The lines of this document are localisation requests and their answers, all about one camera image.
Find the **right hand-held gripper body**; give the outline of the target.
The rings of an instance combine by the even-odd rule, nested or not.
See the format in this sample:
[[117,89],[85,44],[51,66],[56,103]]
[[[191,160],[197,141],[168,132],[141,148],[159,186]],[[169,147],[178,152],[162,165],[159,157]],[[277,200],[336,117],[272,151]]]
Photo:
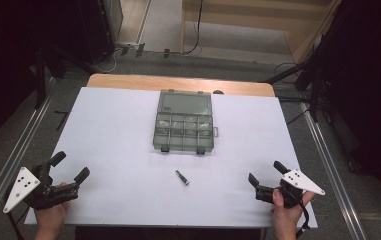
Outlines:
[[[324,195],[325,191],[299,170],[280,170],[282,177],[277,189],[284,198],[284,206],[292,208],[302,201],[304,191]],[[255,180],[255,198],[273,204],[274,188],[262,186]]]

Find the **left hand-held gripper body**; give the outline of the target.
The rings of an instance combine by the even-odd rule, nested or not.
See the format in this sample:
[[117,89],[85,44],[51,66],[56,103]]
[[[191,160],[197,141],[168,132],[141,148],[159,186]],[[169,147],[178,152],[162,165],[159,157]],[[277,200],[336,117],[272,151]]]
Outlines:
[[31,170],[21,167],[8,194],[4,213],[10,213],[24,202],[34,210],[45,210],[78,197],[79,177],[70,184],[56,187],[50,177],[52,164],[34,166]]

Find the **person's right hand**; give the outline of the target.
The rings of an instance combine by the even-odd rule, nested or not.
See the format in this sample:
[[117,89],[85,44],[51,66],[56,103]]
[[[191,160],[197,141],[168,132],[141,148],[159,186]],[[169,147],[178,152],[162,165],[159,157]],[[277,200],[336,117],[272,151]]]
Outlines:
[[284,198],[278,189],[273,191],[273,233],[276,240],[296,240],[297,223],[303,209],[295,206],[290,209],[284,207]]

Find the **person's left hand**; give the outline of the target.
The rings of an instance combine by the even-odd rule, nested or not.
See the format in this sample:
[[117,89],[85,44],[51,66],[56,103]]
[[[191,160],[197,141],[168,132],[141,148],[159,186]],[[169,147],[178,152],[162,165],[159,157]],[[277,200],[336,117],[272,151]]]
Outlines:
[[34,240],[58,240],[61,236],[71,202],[64,202],[49,209],[35,210],[37,231]]

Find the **white table cover board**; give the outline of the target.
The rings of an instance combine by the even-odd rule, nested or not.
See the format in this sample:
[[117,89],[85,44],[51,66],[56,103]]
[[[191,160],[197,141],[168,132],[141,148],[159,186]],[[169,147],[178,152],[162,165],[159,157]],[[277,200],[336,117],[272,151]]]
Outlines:
[[[261,228],[269,204],[255,198],[252,173],[275,187],[274,161],[299,166],[279,101],[213,95],[211,152],[163,153],[153,146],[156,91],[84,88],[57,143],[66,158],[52,168],[56,183],[84,168],[66,221],[71,225]],[[175,174],[190,182],[186,186]]]

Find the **small dark cylindrical bit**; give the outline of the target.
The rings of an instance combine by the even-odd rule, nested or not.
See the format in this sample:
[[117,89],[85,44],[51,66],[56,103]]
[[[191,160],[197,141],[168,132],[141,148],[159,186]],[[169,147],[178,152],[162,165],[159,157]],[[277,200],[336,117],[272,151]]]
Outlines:
[[181,180],[186,186],[189,185],[190,182],[188,181],[188,179],[187,179],[184,175],[181,174],[181,172],[180,172],[179,170],[175,170],[175,174],[180,178],[180,180]]

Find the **black tripod stand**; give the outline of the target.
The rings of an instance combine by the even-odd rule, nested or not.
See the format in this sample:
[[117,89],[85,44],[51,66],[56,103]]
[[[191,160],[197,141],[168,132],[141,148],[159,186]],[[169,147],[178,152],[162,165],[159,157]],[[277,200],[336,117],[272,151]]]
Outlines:
[[300,72],[299,77],[297,78],[294,86],[297,91],[306,90],[308,85],[312,85],[311,97],[308,100],[309,108],[308,111],[312,119],[317,122],[317,110],[319,104],[319,93],[320,93],[320,84],[321,84],[321,68],[320,60],[324,55],[324,52],[327,50],[327,47],[324,42],[321,42],[313,53],[303,62],[295,64],[293,67],[267,79],[267,80],[258,80],[258,83],[268,83],[275,84],[276,82],[289,77],[290,75]]
[[66,69],[61,60],[66,59],[89,74],[96,73],[94,67],[80,60],[56,44],[41,44],[35,50],[36,103],[34,109],[40,109],[47,99],[45,69],[48,68],[55,78],[63,78]]

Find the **clear grey compartment box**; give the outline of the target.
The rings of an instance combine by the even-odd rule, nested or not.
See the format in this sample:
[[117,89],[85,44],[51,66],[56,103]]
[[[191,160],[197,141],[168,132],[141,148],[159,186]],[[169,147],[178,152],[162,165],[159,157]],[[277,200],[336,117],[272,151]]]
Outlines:
[[155,149],[204,155],[214,148],[214,130],[210,93],[161,91],[153,135]]

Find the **black curtain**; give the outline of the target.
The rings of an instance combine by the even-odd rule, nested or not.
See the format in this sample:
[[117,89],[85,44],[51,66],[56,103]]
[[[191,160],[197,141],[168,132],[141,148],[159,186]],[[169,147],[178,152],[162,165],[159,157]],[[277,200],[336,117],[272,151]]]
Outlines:
[[381,181],[381,0],[341,0],[322,44],[325,96],[357,141],[349,155]]
[[54,43],[73,0],[0,0],[0,128],[36,90],[35,50]]

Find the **dark cabinet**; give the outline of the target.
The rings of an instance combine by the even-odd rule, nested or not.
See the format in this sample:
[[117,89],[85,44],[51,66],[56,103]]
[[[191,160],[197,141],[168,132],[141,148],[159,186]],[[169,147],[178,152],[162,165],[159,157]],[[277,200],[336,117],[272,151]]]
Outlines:
[[84,25],[85,59],[97,63],[116,46],[123,22],[121,0],[78,0]]

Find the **metal floor rail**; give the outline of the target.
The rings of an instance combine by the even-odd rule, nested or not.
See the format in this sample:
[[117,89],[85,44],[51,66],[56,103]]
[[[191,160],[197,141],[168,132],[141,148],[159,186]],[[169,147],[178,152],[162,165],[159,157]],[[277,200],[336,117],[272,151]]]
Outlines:
[[342,213],[352,240],[367,240],[364,228],[334,164],[333,157],[323,137],[319,124],[316,123],[310,115],[307,104],[301,103],[300,107],[304,111],[304,118],[306,119],[307,125],[310,129],[312,138],[319,152],[320,159],[325,168],[325,172],[330,181],[331,188],[333,189],[340,212]]
[[31,96],[0,129],[0,202],[10,181],[17,174],[24,154],[43,120],[52,98],[34,108]]

